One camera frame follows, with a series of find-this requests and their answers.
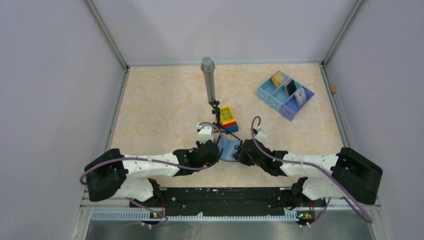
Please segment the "dark blue card holder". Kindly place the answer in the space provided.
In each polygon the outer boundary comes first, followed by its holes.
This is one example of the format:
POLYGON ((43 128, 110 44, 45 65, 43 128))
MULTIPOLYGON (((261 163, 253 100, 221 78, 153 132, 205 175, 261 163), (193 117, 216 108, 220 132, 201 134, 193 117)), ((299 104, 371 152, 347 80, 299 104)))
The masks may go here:
POLYGON ((217 146, 220 149, 220 160, 224 162, 236 162, 242 145, 243 141, 240 139, 230 140, 226 136, 219 137, 217 146))

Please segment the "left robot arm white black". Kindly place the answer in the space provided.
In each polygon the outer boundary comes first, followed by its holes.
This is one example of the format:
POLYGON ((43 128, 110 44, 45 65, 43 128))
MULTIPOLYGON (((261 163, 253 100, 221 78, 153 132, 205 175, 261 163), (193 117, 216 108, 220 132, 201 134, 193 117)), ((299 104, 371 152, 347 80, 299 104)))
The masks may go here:
POLYGON ((192 175, 216 164, 221 154, 212 140, 159 155, 127 155, 113 148, 85 166, 80 182, 86 185, 91 202, 130 198, 154 207, 161 198, 154 177, 192 175))

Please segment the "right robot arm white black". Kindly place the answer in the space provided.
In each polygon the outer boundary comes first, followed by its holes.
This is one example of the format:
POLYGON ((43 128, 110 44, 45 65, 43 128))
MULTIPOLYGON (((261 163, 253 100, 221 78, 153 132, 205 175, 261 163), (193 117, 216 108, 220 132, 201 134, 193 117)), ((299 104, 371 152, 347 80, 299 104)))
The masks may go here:
POLYGON ((234 156, 241 164, 258 166, 272 176, 299 177, 292 186, 293 200, 299 206, 321 198, 342 197, 373 205, 383 175, 377 164, 350 147, 333 154, 302 155, 270 150, 249 139, 234 156))

